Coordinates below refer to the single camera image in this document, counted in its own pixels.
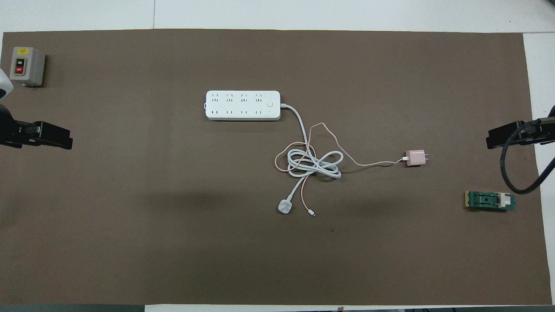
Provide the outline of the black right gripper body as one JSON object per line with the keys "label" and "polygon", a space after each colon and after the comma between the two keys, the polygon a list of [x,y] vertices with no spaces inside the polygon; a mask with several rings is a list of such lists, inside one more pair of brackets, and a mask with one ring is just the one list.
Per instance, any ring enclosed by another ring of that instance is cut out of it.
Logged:
{"label": "black right gripper body", "polygon": [[547,121],[545,122],[545,130],[548,132],[548,142],[552,143],[555,140],[555,106],[551,108]]}

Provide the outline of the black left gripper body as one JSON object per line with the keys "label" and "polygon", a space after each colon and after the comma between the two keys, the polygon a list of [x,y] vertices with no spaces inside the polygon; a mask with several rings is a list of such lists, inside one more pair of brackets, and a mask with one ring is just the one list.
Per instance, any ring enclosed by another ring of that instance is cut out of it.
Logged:
{"label": "black left gripper body", "polygon": [[22,144],[16,139],[20,127],[13,119],[10,111],[4,106],[0,105],[0,144],[12,148],[21,149]]}

